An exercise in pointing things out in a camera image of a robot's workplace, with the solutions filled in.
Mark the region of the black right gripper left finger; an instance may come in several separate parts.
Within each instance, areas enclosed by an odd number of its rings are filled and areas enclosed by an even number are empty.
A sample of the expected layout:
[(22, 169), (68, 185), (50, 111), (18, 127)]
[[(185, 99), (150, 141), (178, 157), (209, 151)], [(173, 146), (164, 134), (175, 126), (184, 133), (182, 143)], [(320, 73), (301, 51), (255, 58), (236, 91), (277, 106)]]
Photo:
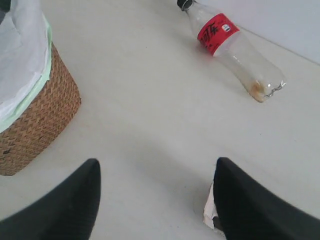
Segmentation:
[(101, 200), (101, 166), (90, 158), (28, 207), (1, 220), (2, 240), (88, 240)]

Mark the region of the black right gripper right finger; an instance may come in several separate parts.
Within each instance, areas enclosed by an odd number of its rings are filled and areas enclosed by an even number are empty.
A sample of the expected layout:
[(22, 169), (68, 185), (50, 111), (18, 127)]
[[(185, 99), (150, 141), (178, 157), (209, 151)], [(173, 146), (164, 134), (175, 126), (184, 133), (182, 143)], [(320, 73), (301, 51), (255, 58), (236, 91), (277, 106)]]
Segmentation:
[(227, 157), (216, 162), (213, 225), (228, 240), (319, 240), (320, 220), (282, 200)]

